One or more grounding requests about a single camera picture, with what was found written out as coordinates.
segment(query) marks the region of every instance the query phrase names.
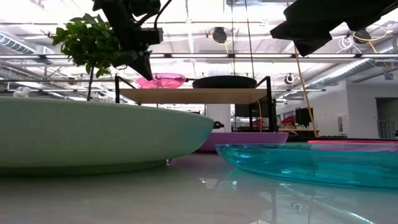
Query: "pink plastic dish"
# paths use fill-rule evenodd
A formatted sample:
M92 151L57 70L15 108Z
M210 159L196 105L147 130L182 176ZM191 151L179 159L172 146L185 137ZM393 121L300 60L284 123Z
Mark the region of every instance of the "pink plastic dish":
M288 133L211 133L198 152L216 152L217 144L285 143Z
M139 78L136 83L145 89L174 89L182 86L185 82L185 76L176 73L157 73L154 74L154 79L151 81L145 78Z

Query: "plant stem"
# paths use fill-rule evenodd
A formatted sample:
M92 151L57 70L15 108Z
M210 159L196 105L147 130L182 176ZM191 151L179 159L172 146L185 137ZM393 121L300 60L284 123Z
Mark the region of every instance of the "plant stem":
M94 77L94 66L91 67L91 71L90 71L90 80L89 80L89 82L88 82L87 101L90 100L90 96L91 96L91 85L93 84L93 77Z

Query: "pink tray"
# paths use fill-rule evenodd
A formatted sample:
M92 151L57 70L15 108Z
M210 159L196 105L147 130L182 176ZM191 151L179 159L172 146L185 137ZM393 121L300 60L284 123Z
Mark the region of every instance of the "pink tray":
M308 143L320 151L398 152L396 141L312 140Z
M217 144L285 143L288 133L211 133L198 152L216 152Z

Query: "wooden shelf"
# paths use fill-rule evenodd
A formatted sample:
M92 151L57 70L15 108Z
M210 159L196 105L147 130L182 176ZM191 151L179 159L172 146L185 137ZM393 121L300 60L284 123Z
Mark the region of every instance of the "wooden shelf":
M312 131L313 129L279 129L279 132L286 132L286 131Z
M250 104L267 96L266 89L120 89L136 103Z

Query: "white table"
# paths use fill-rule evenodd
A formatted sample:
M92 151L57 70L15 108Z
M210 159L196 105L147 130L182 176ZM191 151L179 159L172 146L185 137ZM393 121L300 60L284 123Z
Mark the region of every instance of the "white table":
M382 223L398 191L271 179L192 154L168 167L64 178L0 178L2 224Z

